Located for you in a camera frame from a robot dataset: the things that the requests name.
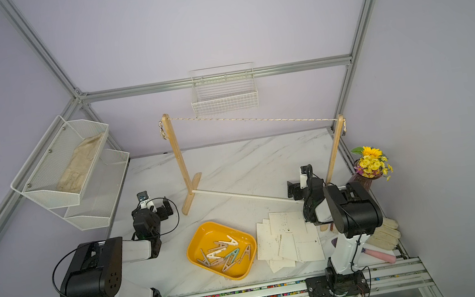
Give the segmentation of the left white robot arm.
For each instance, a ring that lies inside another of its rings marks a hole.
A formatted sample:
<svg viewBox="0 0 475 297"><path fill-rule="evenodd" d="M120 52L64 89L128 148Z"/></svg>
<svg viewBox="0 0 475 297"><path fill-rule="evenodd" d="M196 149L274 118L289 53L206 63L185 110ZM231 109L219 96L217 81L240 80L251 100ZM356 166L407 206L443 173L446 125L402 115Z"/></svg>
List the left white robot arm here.
<svg viewBox="0 0 475 297"><path fill-rule="evenodd" d="M80 244L60 261L71 256L61 284L56 283L56 269L52 285L60 297L163 297L157 288L138 285L124 278L123 266L156 259L162 247L161 224L172 215L180 218L176 204L166 197L148 198L138 194L138 205L131 212L134 232L127 240L111 237L108 240Z"/></svg>

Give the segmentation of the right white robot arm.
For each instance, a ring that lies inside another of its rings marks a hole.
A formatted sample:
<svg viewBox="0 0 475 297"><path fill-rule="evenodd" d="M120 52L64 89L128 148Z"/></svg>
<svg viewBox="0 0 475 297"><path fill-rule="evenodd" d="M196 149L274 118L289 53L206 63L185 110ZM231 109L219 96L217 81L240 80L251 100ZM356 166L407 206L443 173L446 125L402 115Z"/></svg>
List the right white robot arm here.
<svg viewBox="0 0 475 297"><path fill-rule="evenodd" d="M300 180L288 182L287 195L303 202L302 214L308 225L333 224L339 235L325 274L305 280L308 295L365 297L371 283L358 263L368 238L383 224L381 209L360 182L351 181L340 188L315 176L311 168L303 166Z"/></svg>

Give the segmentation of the green clothespin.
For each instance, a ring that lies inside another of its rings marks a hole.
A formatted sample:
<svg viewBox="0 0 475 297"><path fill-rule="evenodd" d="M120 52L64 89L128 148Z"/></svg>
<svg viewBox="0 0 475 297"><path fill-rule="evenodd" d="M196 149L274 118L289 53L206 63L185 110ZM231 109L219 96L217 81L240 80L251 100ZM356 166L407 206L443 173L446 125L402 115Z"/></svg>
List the green clothespin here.
<svg viewBox="0 0 475 297"><path fill-rule="evenodd" d="M225 259L226 259L225 264L226 265L234 264L234 262L238 258L239 253L240 253L240 249L236 248L231 253L227 254L226 257L225 257Z"/></svg>

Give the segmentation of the white clothespin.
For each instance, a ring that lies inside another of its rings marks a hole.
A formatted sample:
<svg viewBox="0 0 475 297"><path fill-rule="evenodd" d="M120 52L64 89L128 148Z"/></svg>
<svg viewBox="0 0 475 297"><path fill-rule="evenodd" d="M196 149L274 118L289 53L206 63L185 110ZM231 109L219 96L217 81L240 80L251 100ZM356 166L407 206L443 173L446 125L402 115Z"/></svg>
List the white clothespin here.
<svg viewBox="0 0 475 297"><path fill-rule="evenodd" d="M220 250L216 250L216 251L212 251L210 253L207 254L207 257L209 260L215 260L215 259L219 259L221 258L221 253L222 252L225 252L226 248L222 248Z"/></svg>
<svg viewBox="0 0 475 297"><path fill-rule="evenodd" d="M224 245L229 245L229 246L235 246L235 247L239 245L239 242L235 240L233 237L227 235L227 238L228 238L227 241L220 241L219 243L224 244Z"/></svg>

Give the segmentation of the pink clothespin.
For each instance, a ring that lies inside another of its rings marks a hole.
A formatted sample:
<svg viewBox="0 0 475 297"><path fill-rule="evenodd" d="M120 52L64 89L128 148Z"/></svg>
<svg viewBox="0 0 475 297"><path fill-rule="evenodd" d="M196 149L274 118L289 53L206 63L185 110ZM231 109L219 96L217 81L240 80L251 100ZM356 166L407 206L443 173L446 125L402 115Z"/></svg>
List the pink clothespin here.
<svg viewBox="0 0 475 297"><path fill-rule="evenodd" d="M240 258L240 263L242 263L242 261L250 261L252 260L252 253L251 253L251 245L247 245L241 258Z"/></svg>
<svg viewBox="0 0 475 297"><path fill-rule="evenodd" d="M226 257L219 258L219 259L215 259L215 261L211 261L211 262L209 263L209 266L210 266L211 268L217 267L217 266L222 266L222 265L225 265L225 264L226 264L226 261L227 261Z"/></svg>
<svg viewBox="0 0 475 297"><path fill-rule="evenodd" d="M222 248L227 248L228 245L225 242L216 242L216 247L212 249L212 251L220 250Z"/></svg>
<svg viewBox="0 0 475 297"><path fill-rule="evenodd" d="M225 273L230 268L232 268L235 264L236 264L236 259L234 257L228 258L227 260L225 260L221 271Z"/></svg>

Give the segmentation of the white postcard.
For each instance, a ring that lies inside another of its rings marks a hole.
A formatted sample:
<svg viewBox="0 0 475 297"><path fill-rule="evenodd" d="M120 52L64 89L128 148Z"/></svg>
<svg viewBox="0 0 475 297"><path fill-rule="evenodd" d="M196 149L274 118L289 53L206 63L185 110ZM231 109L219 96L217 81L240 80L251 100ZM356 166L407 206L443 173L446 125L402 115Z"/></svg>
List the white postcard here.
<svg viewBox="0 0 475 297"><path fill-rule="evenodd" d="M296 266L296 261L290 259L281 259L281 260L270 260L268 265L271 271L275 274L284 268L294 268Z"/></svg>
<svg viewBox="0 0 475 297"><path fill-rule="evenodd" d="M256 225L257 239L257 255L259 260L282 260L279 255L280 235L273 235L271 225L268 219L264 219L262 223Z"/></svg>
<svg viewBox="0 0 475 297"><path fill-rule="evenodd" d="M295 248L299 262L314 262L325 259L317 227L308 222L303 233L294 233Z"/></svg>
<svg viewBox="0 0 475 297"><path fill-rule="evenodd" d="M298 252L296 250L296 242L294 241L294 236L292 233L281 234L280 244L279 244L279 256L292 260L298 261Z"/></svg>

